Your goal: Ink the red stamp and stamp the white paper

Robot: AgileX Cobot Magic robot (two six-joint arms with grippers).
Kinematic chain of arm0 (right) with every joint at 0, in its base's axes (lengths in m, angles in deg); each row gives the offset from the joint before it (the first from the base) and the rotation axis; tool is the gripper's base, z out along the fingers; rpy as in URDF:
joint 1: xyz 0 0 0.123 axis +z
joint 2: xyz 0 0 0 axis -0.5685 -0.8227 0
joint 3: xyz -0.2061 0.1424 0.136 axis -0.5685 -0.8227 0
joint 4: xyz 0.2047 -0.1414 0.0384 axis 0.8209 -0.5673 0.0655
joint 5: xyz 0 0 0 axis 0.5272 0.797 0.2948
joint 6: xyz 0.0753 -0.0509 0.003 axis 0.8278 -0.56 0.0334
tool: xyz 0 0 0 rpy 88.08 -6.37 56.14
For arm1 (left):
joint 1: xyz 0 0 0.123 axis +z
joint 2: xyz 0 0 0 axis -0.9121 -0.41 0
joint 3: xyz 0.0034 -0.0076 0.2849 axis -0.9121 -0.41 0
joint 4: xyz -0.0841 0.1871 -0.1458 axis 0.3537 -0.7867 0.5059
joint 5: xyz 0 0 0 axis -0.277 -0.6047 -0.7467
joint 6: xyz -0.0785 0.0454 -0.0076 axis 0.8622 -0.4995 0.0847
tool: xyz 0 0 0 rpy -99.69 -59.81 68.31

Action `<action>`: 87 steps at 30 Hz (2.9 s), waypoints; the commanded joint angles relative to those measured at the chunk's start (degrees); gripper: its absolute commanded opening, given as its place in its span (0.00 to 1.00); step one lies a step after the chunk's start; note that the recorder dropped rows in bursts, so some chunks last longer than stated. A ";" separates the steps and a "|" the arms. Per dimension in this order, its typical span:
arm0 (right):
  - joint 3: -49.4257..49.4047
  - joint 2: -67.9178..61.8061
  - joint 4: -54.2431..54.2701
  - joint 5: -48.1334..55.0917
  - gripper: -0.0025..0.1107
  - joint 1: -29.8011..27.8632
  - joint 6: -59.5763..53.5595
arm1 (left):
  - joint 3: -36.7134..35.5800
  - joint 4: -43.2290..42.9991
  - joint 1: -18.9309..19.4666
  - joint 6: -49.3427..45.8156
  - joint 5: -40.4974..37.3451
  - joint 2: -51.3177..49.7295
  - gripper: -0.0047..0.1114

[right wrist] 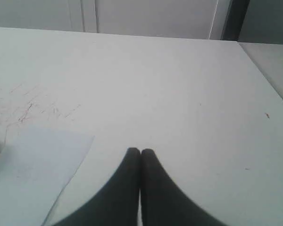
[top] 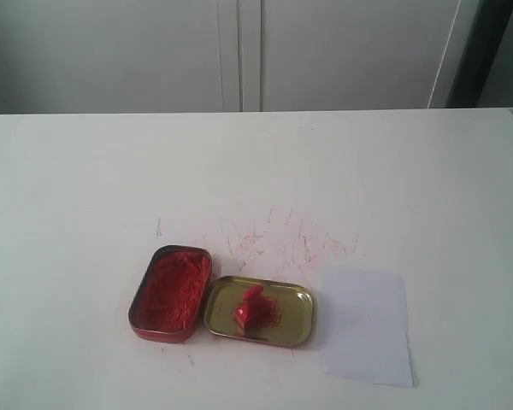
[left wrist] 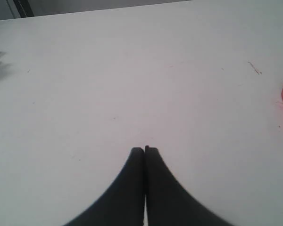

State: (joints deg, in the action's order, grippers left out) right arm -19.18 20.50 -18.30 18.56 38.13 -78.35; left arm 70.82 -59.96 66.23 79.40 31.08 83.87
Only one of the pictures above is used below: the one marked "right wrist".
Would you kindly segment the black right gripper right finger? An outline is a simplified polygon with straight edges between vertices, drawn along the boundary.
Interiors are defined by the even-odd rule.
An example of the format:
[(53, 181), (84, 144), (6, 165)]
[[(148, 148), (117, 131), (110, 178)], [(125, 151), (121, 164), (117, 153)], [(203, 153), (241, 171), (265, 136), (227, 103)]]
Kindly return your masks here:
[(223, 226), (173, 182), (151, 149), (141, 152), (141, 217), (144, 226)]

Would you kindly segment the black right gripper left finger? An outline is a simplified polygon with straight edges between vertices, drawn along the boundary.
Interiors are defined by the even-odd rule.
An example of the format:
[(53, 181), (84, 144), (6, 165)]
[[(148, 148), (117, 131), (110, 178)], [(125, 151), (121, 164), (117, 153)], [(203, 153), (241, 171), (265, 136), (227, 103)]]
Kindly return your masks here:
[(108, 182), (82, 207), (57, 226), (136, 226), (141, 152), (130, 147)]

